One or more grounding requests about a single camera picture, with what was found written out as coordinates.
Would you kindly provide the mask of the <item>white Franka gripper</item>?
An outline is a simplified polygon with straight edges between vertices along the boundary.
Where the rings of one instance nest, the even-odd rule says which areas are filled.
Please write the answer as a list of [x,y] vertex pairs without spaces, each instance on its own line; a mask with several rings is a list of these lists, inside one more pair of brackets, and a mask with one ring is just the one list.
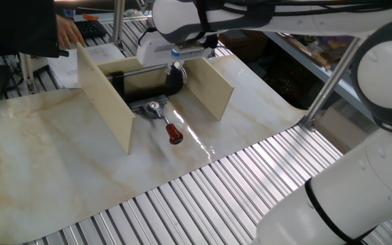
[[206,58],[213,48],[207,46],[206,37],[197,41],[169,43],[159,32],[147,33],[140,38],[137,47],[137,60],[144,67],[169,64],[169,75],[175,69],[180,75],[180,63],[193,59]]

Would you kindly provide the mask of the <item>person bare hand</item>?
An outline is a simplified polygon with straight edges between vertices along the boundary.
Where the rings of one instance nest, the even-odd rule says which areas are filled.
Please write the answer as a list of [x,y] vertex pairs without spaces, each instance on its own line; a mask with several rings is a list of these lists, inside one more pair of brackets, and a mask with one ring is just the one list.
[[83,46],[86,45],[81,32],[72,20],[57,14],[56,25],[60,47],[70,50],[72,44],[80,43]]

